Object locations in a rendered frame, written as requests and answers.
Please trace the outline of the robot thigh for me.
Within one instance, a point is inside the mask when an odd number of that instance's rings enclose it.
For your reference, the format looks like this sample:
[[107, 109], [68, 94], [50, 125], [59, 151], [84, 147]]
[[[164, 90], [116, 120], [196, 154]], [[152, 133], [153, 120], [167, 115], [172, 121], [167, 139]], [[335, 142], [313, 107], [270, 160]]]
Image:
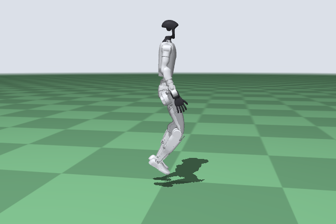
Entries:
[[[169, 105], [167, 105], [167, 109], [170, 107], [170, 105], [172, 105], [172, 103], [169, 104]], [[168, 112], [169, 112], [169, 109], [168, 109]], [[169, 114], [170, 114], [170, 112], [169, 112]], [[170, 116], [171, 116], [171, 115], [170, 115]], [[172, 133], [173, 129], [176, 128], [176, 127], [177, 127], [177, 125], [175, 124], [174, 121], [172, 121], [171, 123], [168, 124], [168, 126], [167, 126], [167, 130], [168, 130], [170, 133]]]
[[[168, 109], [169, 109], [169, 112], [170, 112], [170, 115], [171, 115], [173, 121], [177, 125], [177, 127], [174, 128], [173, 131], [174, 130], [180, 130], [182, 132], [182, 136], [183, 136], [183, 134], [184, 134], [184, 116], [183, 116], [183, 112], [182, 113], [180, 112], [179, 106], [178, 106], [179, 113], [177, 112], [177, 109], [176, 109], [176, 106], [175, 106], [175, 103], [174, 103], [175, 99], [172, 98], [171, 93], [167, 93], [166, 91], [161, 93], [160, 99], [161, 99], [164, 106], [172, 103], [172, 105], [170, 105], [170, 107]], [[172, 131], [172, 134], [173, 134], [173, 131]]]

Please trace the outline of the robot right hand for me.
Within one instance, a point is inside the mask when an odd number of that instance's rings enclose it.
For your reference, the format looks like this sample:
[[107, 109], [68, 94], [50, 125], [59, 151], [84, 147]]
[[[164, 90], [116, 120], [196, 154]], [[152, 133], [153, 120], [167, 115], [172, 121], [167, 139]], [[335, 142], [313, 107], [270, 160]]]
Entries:
[[[177, 90], [176, 90], [176, 91], [177, 91]], [[178, 93], [178, 91], [177, 91], [177, 93]], [[172, 93], [171, 93], [171, 96], [172, 96], [173, 99], [175, 99], [174, 103], [175, 103], [175, 106], [176, 106], [176, 109], [177, 109], [177, 112], [178, 112], [178, 113], [179, 113], [178, 107], [179, 107], [181, 113], [182, 113], [182, 110], [183, 110], [183, 112], [184, 112], [184, 108], [185, 108], [185, 110], [187, 110], [187, 108], [186, 108], [186, 106], [184, 105], [184, 103], [186, 103], [187, 105], [188, 105], [188, 103], [187, 103], [185, 100], [183, 100], [182, 98], [179, 97], [179, 96], [180, 96], [179, 93], [178, 93], [178, 95], [175, 96], [175, 97], [173, 97], [173, 95], [172, 95]], [[184, 108], [183, 108], [182, 105], [184, 106]], [[180, 107], [180, 106], [181, 106], [181, 107]], [[182, 108], [182, 110], [181, 110], [181, 108]]]

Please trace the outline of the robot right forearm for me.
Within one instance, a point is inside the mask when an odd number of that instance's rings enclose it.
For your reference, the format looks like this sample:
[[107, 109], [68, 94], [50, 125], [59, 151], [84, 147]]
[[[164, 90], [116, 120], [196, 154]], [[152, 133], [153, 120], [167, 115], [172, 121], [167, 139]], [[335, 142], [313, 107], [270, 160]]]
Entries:
[[175, 85], [173, 84], [172, 76], [171, 76], [171, 71], [169, 68], [164, 68], [163, 69], [163, 75], [164, 75], [164, 82], [168, 86], [168, 90], [172, 93], [173, 97], [177, 96], [178, 93], [175, 89]]

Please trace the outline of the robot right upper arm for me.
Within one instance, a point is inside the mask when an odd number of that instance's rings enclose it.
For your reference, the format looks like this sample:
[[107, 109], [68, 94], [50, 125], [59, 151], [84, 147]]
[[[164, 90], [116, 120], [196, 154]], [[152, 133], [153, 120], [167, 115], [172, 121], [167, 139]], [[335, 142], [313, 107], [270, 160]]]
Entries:
[[[162, 45], [162, 59], [161, 59], [161, 74], [163, 75], [163, 69], [167, 67], [170, 62], [170, 54], [172, 52], [172, 46], [169, 44]], [[167, 67], [168, 68], [168, 67]]]

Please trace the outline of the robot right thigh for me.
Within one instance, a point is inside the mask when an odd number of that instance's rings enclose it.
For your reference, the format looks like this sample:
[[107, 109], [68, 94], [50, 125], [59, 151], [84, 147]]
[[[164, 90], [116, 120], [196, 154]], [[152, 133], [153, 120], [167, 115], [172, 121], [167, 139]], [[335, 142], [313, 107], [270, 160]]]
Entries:
[[[170, 105], [170, 107], [168, 109], [169, 109], [169, 112], [170, 112], [170, 115], [171, 115], [173, 121], [177, 125], [177, 127], [174, 128], [173, 131], [174, 130], [180, 130], [182, 132], [182, 136], [183, 136], [183, 134], [184, 134], [184, 116], [183, 116], [183, 112], [182, 113], [180, 112], [179, 106], [178, 106], [179, 113], [177, 112], [177, 109], [176, 109], [176, 106], [175, 106], [175, 103], [174, 103], [175, 99], [172, 98], [171, 93], [167, 93], [166, 91], [161, 93], [160, 99], [161, 99], [164, 106], [172, 103], [172, 105]], [[172, 131], [172, 134], [173, 134], [173, 131]]]

